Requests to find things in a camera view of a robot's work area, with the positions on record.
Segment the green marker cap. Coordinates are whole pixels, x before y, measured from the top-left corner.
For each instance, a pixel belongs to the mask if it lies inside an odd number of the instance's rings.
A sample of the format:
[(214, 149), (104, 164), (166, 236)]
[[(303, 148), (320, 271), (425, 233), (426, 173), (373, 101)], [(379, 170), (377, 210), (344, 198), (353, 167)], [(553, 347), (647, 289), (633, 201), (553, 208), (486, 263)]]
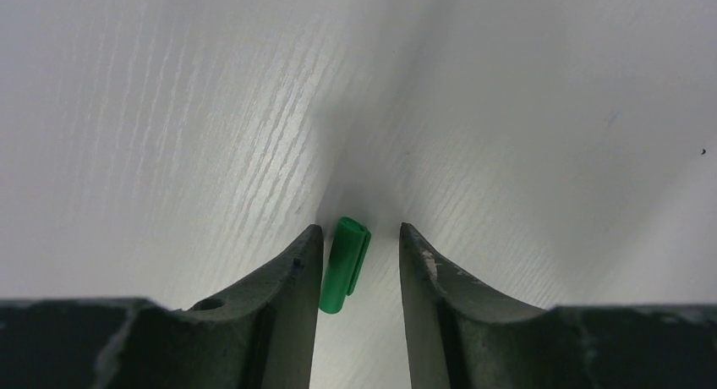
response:
[(348, 216), (337, 222), (328, 265), (323, 276), (319, 309), (333, 315), (354, 293), (371, 240), (371, 232)]

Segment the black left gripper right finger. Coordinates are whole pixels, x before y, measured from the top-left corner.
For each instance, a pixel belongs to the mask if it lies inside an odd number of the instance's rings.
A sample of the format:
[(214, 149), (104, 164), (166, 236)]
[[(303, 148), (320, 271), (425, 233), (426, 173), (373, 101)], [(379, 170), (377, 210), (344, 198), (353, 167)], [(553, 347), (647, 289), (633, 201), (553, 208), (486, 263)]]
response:
[(415, 388), (713, 388), (716, 308), (557, 306), (512, 298), (411, 224), (399, 267)]

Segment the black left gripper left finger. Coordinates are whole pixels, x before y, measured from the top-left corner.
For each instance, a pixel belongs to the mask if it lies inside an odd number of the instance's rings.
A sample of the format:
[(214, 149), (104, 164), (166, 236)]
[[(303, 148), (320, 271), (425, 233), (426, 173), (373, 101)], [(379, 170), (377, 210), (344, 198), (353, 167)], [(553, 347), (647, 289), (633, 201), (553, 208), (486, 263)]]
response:
[(4, 300), (4, 388), (306, 388), (324, 237), (187, 310), (142, 298)]

